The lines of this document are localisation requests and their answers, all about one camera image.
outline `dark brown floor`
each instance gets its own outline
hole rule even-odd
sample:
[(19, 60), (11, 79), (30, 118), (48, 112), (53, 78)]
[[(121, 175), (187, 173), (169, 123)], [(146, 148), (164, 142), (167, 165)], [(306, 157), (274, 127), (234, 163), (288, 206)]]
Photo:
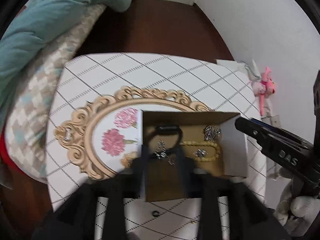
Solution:
[[(107, 9), (77, 55), (150, 52), (214, 62), (233, 60), (219, 33), (196, 6), (160, 0), (134, 0), (123, 14)], [(4, 211), (28, 239), (51, 209), (47, 185), (13, 172), (14, 190), (0, 188)]]

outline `table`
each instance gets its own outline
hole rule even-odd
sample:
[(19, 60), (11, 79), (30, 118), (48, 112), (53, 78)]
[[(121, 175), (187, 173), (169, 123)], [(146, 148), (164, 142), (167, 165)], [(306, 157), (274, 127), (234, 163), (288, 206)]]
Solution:
[[(66, 63), (49, 114), (47, 178), (53, 209), (88, 176), (102, 179), (123, 169), (137, 151), (135, 113), (145, 110), (216, 110), (260, 118), (248, 77), (201, 60), (145, 53), (106, 53)], [(104, 141), (113, 134), (114, 144)], [(117, 145), (119, 138), (125, 145)], [(266, 158), (248, 138), (245, 183), (264, 201)], [(228, 237), (228, 205), (220, 198)], [(107, 199), (97, 203), (96, 239), (102, 236)], [(195, 239), (199, 199), (156, 203), (125, 200), (126, 227), (144, 239)], [(151, 215), (153, 210), (160, 217)]]

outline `pink flower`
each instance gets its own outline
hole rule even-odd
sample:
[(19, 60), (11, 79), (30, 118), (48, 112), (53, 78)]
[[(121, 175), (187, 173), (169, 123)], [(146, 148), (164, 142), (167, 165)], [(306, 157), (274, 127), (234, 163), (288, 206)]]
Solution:
[(111, 156), (118, 156), (124, 152), (124, 136), (119, 134), (118, 129), (108, 130), (102, 137), (102, 149)]
[(114, 124), (119, 128), (135, 127), (137, 124), (137, 112), (138, 110), (132, 107), (118, 112), (115, 116)]

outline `white wall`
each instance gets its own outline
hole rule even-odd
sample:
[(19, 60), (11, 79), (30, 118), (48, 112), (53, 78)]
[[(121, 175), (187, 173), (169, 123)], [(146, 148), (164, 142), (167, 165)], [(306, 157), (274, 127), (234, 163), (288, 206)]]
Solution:
[(320, 36), (294, 0), (196, 0), (236, 61), (272, 70), (281, 126), (313, 143)]

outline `cardboard box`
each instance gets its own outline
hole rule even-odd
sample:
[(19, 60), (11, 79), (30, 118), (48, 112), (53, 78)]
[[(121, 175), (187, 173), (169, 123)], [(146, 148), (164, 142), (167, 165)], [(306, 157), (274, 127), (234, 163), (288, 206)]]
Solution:
[[(182, 141), (204, 142), (203, 130), (207, 125), (218, 126), (221, 135), (217, 141), (220, 145), (220, 156), (210, 162), (196, 162), (217, 177), (247, 176), (248, 145), (246, 135), (235, 128), (235, 120), (239, 113), (232, 112), (152, 112), (140, 111), (138, 114), (139, 142), (158, 125), (178, 125), (183, 131)], [(178, 136), (156, 136), (150, 142), (150, 149), (155, 150), (157, 142), (162, 139), (166, 148), (171, 148)], [(205, 149), (208, 157), (215, 153), (213, 147), (183, 146), (187, 157), (192, 158), (199, 148)], [(163, 201), (184, 198), (180, 178), (175, 166), (168, 163), (167, 158), (148, 163), (146, 180), (146, 201)]]

